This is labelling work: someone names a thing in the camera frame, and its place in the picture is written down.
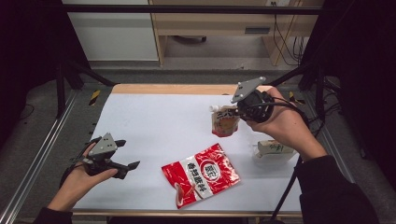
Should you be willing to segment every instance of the table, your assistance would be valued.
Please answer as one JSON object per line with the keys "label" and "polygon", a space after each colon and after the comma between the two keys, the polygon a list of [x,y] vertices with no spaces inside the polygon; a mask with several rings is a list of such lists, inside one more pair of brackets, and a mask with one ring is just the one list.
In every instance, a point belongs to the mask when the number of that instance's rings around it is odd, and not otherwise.
{"label": "table", "polygon": [[[93,188],[73,210],[75,215],[262,217],[275,210],[285,190],[296,154],[285,163],[261,164],[253,160],[254,144],[271,139],[254,133],[245,122],[230,137],[211,133],[210,105],[230,105],[234,85],[119,84],[103,108],[92,138],[111,133],[124,139],[112,157],[128,164],[141,161],[120,180],[111,178]],[[220,143],[241,181],[220,194],[177,210],[176,191],[161,167]],[[298,181],[281,215],[299,216]]]}
{"label": "table", "polygon": [[[321,7],[324,0],[149,0],[151,5],[180,6],[254,6],[269,7],[278,2],[279,7]],[[279,65],[286,51],[286,42],[291,36],[309,37],[315,26],[317,15],[278,15],[275,28],[274,15],[227,15],[227,14],[185,14],[152,13],[160,64],[163,65],[169,35],[256,35],[261,36],[271,63]]]}

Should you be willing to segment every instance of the gray floor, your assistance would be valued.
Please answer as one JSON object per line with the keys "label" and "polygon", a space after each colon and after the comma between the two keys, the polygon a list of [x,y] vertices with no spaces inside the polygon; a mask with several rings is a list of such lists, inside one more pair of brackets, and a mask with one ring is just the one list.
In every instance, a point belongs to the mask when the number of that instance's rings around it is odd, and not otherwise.
{"label": "gray floor", "polygon": [[[208,38],[205,43],[196,40],[172,38],[163,67],[152,63],[124,63],[121,69],[114,64],[97,63],[96,71],[104,77],[123,83],[230,83],[265,76],[269,80],[287,73],[293,66],[281,64],[273,67],[269,63],[263,44],[258,38]],[[41,206],[45,206],[59,185],[59,178],[68,165],[68,159],[76,156],[84,143],[91,139],[94,124],[100,116],[111,88],[82,76],[86,82],[83,90],[70,91],[76,95],[76,103],[53,141],[46,162],[40,169],[35,183],[18,208],[17,222],[31,220]],[[298,77],[288,81],[282,88],[295,88]],[[88,105],[92,93],[101,90],[95,105]],[[297,98],[309,100],[311,92],[296,92]],[[336,103],[330,96],[326,106]],[[37,152],[46,141],[56,121],[56,89],[54,81],[29,92],[27,106],[12,135],[0,151],[0,209],[6,210],[13,195],[18,191],[26,172],[35,160]],[[373,203],[381,223],[396,224],[396,193],[390,187],[374,161],[363,160],[357,143],[343,116],[337,111],[327,117],[326,126],[319,141],[326,146],[336,147],[353,180],[358,183]],[[104,222],[103,217],[76,217],[77,221]],[[296,223],[299,220],[287,220]]]}

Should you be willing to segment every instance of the metal rail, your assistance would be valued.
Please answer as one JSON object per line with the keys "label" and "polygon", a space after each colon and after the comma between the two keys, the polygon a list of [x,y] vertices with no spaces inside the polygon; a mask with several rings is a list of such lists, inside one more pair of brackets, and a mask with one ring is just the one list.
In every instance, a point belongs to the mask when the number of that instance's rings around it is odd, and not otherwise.
{"label": "metal rail", "polygon": [[43,5],[47,10],[99,13],[205,13],[205,14],[276,14],[320,15],[337,12],[336,8],[322,7],[247,7],[247,6],[182,6],[182,5]]}
{"label": "metal rail", "polygon": [[[305,92],[304,93],[304,98],[307,101],[307,104],[309,106],[309,109],[311,110],[311,113],[316,115],[316,110],[314,108],[314,102],[315,102],[315,97],[313,96],[312,93],[310,92]],[[315,121],[315,125],[319,127],[319,121]],[[332,140],[332,135],[330,134],[329,130],[327,129],[326,125],[323,126],[322,128],[322,137],[323,137],[323,144],[325,148],[327,149],[328,153],[330,155],[333,155],[335,160],[337,161],[337,165],[341,170],[341,173],[343,173],[344,177],[352,182],[355,183],[355,179],[353,178],[352,173],[350,173],[349,169],[347,168],[347,164],[343,160],[343,157],[341,156],[340,152],[338,151],[338,148],[334,141]]]}
{"label": "metal rail", "polygon": [[55,122],[53,123],[46,139],[43,142],[43,145],[38,150],[34,161],[32,162],[30,168],[26,172],[26,175],[24,176],[18,189],[14,193],[14,196],[8,203],[6,209],[1,214],[0,224],[13,223],[17,214],[21,210],[21,207],[30,189],[35,183],[35,180],[37,179],[38,174],[40,173],[40,170],[44,165],[44,162],[46,161],[46,158],[48,157],[50,151],[52,150],[52,146],[55,143],[56,138],[58,137],[62,127],[64,126],[64,123],[66,122],[68,115],[70,114],[74,102],[76,101],[77,95],[78,95],[78,91],[71,92],[71,95],[69,96],[69,99],[66,103],[66,109],[64,113],[59,119],[56,119]]}

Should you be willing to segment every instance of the black pole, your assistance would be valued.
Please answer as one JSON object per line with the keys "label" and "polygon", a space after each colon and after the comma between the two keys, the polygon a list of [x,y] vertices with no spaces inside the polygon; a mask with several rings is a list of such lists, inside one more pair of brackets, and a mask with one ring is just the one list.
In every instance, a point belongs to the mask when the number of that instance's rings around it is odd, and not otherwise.
{"label": "black pole", "polygon": [[93,72],[91,69],[86,68],[86,67],[84,67],[84,66],[82,66],[82,65],[80,65],[80,64],[78,64],[76,62],[69,61],[68,64],[70,66],[72,66],[74,69],[77,69],[79,72],[84,73],[84,74],[86,74],[86,75],[88,75],[88,76],[100,81],[101,83],[107,85],[108,87],[112,87],[112,86],[115,86],[117,84],[120,84],[120,83],[116,83],[116,82],[110,81],[110,80],[108,80],[105,77],[101,77],[100,75],[98,75],[95,72]]}
{"label": "black pole", "polygon": [[246,7],[246,6],[182,6],[182,5],[43,5],[49,10],[96,13],[207,13],[207,14],[276,14],[321,15],[334,13],[337,8],[322,7]]}
{"label": "black pole", "polygon": [[279,77],[278,79],[275,79],[274,81],[272,81],[268,84],[265,84],[265,85],[276,87],[276,86],[282,84],[283,82],[289,80],[292,77],[303,74],[305,71],[311,69],[312,65],[313,65],[312,62],[307,62],[305,64],[302,64],[302,65],[294,68],[293,70],[289,71],[286,75]]}

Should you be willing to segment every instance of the wrist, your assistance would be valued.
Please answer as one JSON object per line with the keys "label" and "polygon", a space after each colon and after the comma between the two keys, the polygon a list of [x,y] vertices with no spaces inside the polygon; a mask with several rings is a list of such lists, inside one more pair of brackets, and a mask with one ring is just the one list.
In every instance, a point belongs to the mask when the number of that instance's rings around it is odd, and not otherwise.
{"label": "wrist", "polygon": [[303,141],[295,150],[300,153],[303,161],[310,161],[328,155],[324,147],[314,137]]}
{"label": "wrist", "polygon": [[70,202],[69,200],[60,199],[59,197],[57,197],[57,195],[55,195],[55,197],[49,203],[47,208],[58,212],[70,212],[74,207],[74,205],[75,204]]}

